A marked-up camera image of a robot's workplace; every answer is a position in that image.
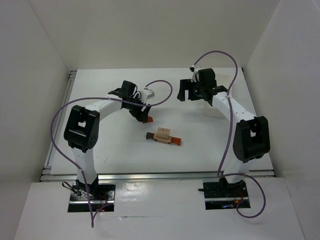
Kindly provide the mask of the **reddish brown wedge block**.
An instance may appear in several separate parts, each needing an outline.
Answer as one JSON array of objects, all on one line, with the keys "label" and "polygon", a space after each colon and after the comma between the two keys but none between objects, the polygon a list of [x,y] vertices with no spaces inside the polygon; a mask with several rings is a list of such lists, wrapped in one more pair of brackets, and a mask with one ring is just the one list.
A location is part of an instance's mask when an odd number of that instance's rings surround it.
[{"label": "reddish brown wedge block", "polygon": [[152,122],[153,122],[153,118],[151,116],[148,116],[147,119],[145,121],[143,121],[144,124],[152,123]]}]

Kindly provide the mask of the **dark brown notched block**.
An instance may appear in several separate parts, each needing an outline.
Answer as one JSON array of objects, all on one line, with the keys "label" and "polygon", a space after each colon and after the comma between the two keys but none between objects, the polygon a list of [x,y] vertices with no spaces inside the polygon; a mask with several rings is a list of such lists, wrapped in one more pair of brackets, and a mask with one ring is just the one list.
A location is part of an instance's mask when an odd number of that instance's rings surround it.
[{"label": "dark brown notched block", "polygon": [[151,132],[147,132],[145,138],[147,140],[155,140],[155,134]]}]

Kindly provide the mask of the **small light cube block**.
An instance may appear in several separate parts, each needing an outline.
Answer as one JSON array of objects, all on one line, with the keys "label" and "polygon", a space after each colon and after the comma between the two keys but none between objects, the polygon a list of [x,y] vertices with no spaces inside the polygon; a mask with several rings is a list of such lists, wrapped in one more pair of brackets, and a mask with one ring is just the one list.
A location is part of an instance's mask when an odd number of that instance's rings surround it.
[{"label": "small light cube block", "polygon": [[170,129],[165,128],[165,129],[163,130],[163,133],[169,135],[169,134],[170,134]]}]

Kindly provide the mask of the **long light wood block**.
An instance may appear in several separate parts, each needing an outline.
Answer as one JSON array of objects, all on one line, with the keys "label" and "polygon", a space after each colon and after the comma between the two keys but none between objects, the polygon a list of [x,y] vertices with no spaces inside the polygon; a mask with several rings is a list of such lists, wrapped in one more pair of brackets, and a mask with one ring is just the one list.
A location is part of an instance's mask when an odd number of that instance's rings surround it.
[{"label": "long light wood block", "polygon": [[154,134],[154,139],[156,140],[156,139],[159,139],[159,138],[162,139],[162,135],[157,135],[157,133],[155,133],[155,134]]}]

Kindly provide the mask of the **striped light wood block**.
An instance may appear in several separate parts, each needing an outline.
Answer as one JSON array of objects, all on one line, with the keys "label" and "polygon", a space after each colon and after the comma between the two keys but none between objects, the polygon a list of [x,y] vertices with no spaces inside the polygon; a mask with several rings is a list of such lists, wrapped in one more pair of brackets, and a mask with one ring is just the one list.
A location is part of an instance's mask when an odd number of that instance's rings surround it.
[{"label": "striped light wood block", "polygon": [[169,139],[157,138],[156,141],[158,143],[162,143],[162,144],[170,144],[171,143],[171,138],[169,138]]}]

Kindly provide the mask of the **orange arch block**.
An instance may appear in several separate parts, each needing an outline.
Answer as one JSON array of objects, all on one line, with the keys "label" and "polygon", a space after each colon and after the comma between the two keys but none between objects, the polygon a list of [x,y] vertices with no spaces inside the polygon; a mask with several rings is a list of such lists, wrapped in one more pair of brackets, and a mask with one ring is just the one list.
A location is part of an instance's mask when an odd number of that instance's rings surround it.
[{"label": "orange arch block", "polygon": [[170,144],[174,144],[174,145],[177,145],[177,146],[180,146],[181,145],[181,141],[182,139],[181,138],[178,138],[178,137],[171,137],[170,138]]}]

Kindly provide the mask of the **white plastic bin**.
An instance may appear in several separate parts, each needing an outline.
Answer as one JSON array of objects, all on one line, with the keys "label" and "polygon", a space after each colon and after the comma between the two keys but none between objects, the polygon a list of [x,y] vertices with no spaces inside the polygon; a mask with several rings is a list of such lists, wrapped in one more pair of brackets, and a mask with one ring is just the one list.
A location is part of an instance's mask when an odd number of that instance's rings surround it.
[{"label": "white plastic bin", "polygon": [[[228,87],[230,86],[233,80],[233,76],[216,73],[215,79],[218,87],[223,86],[226,89],[228,89]],[[224,105],[224,104],[228,106],[228,100],[226,99],[225,96],[218,97],[218,98],[217,96],[215,96],[212,100],[212,106],[207,102],[203,104],[202,113],[208,117],[225,119],[226,117],[224,113],[221,112],[221,105]]]}]

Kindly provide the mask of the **tan rectangular block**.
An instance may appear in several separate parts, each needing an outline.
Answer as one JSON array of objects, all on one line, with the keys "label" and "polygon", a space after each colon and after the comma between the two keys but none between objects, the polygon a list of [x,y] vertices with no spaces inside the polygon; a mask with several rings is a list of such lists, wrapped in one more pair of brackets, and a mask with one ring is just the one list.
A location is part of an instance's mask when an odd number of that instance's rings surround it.
[{"label": "tan rectangular block", "polygon": [[163,134],[162,134],[162,138],[163,138],[164,140],[166,140],[166,141],[169,141],[169,140],[171,139],[170,135],[167,134],[167,133],[163,133]]}]

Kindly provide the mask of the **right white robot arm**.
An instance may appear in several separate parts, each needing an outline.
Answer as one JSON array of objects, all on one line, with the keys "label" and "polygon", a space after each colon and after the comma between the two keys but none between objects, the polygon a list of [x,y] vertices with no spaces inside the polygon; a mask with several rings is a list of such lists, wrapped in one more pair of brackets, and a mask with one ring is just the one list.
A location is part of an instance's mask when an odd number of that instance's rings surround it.
[{"label": "right white robot arm", "polygon": [[230,88],[218,85],[213,69],[192,66],[190,71],[190,79],[180,80],[177,99],[204,100],[229,120],[227,145],[217,175],[218,191],[231,197],[244,187],[251,161],[270,151],[269,123],[266,117],[256,116],[237,102]]}]

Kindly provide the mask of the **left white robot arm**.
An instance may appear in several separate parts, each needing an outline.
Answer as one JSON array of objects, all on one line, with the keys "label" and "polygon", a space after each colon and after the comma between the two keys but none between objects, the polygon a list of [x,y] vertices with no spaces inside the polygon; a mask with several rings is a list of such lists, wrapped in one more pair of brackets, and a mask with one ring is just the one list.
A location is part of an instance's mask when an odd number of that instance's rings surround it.
[{"label": "left white robot arm", "polygon": [[147,106],[147,101],[153,98],[155,93],[147,87],[136,87],[134,83],[125,80],[120,88],[110,91],[106,99],[87,106],[75,105],[70,111],[63,137],[75,158],[76,186],[93,197],[102,192],[93,155],[93,148],[98,142],[100,121],[122,109],[127,109],[138,122],[152,121],[149,117],[151,108]]}]

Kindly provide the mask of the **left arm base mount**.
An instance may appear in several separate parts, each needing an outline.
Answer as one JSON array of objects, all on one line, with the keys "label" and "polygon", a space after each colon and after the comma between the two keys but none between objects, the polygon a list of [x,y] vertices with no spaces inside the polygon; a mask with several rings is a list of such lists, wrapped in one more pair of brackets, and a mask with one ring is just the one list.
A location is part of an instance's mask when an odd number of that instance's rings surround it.
[{"label": "left arm base mount", "polygon": [[[63,181],[61,184],[64,188],[70,190],[68,212],[69,213],[84,213],[89,212],[87,193],[85,190],[78,188],[75,184],[70,185],[68,182]],[[89,194],[89,199],[92,207],[92,211],[95,213],[98,209],[104,205],[101,212],[113,212],[114,211],[114,200],[116,193],[115,184],[103,184],[100,186],[101,192],[96,196]]]}]

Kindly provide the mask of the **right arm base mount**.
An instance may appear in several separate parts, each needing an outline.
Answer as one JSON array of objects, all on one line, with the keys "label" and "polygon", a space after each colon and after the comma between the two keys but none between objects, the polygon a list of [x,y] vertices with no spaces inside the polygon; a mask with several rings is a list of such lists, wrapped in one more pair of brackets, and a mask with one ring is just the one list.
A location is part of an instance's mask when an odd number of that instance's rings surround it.
[{"label": "right arm base mount", "polygon": [[251,207],[246,183],[242,180],[235,184],[204,182],[198,189],[204,195],[206,210],[248,209]]}]

